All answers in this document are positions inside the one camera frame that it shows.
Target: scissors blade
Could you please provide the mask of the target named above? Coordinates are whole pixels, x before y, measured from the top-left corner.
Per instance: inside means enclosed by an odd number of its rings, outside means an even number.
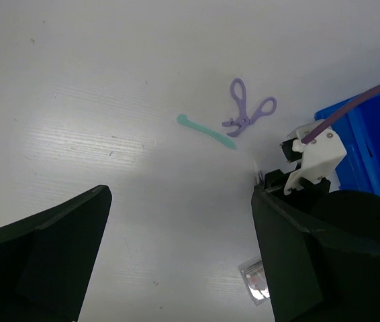
[[[237,130],[235,130],[235,131],[233,131],[233,132],[229,132],[229,133],[226,133],[228,136],[230,136],[230,137],[232,137],[232,138],[236,138],[237,136],[239,136],[240,135],[240,133],[242,132],[242,131],[244,131],[244,129],[245,129],[245,127],[246,126],[240,126],[240,125],[238,125],[238,129]]]
[[[222,126],[224,127],[230,127],[234,125],[234,120],[230,119],[229,121],[222,122]]]

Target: purple scissors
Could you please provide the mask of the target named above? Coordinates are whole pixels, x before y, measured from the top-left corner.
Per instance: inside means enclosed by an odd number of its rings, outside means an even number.
[[[242,98],[240,98],[236,92],[235,92],[235,86],[236,84],[239,84],[241,86],[242,90]],[[232,84],[230,84],[230,93],[232,94],[232,97],[237,102],[239,107],[239,116],[236,119],[230,119],[229,121],[223,122],[222,125],[224,127],[230,127],[230,126],[238,126],[238,129],[233,132],[227,133],[228,136],[232,136],[233,138],[239,136],[239,134],[246,129],[247,126],[254,124],[259,117],[266,116],[273,114],[275,112],[275,109],[277,108],[277,100],[274,97],[267,97],[263,100],[263,102],[259,105],[257,110],[254,112],[251,118],[249,118],[246,114],[246,90],[245,90],[245,84],[244,81],[241,78],[235,78],[232,81]],[[272,101],[273,106],[272,109],[269,112],[262,111],[262,108],[265,106],[266,103],[269,101]]]

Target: white table surface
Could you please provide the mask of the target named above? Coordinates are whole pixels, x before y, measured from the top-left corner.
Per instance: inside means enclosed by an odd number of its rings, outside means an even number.
[[[236,152],[226,133],[275,96]],[[252,160],[380,83],[376,0],[0,0],[0,226],[97,184],[113,204],[80,320],[274,321],[237,266],[258,255]]]

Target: small plastic packet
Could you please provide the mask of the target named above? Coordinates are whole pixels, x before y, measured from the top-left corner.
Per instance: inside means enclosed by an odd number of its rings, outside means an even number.
[[[269,295],[262,260],[260,258],[253,259],[239,265],[238,268],[255,305],[266,302],[271,296]]]

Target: blue container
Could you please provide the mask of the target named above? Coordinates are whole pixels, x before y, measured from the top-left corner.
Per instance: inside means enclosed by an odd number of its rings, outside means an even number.
[[[315,118],[329,117],[348,101],[317,112]],[[380,196],[380,95],[356,107],[332,127],[347,151],[336,168],[340,189]]]

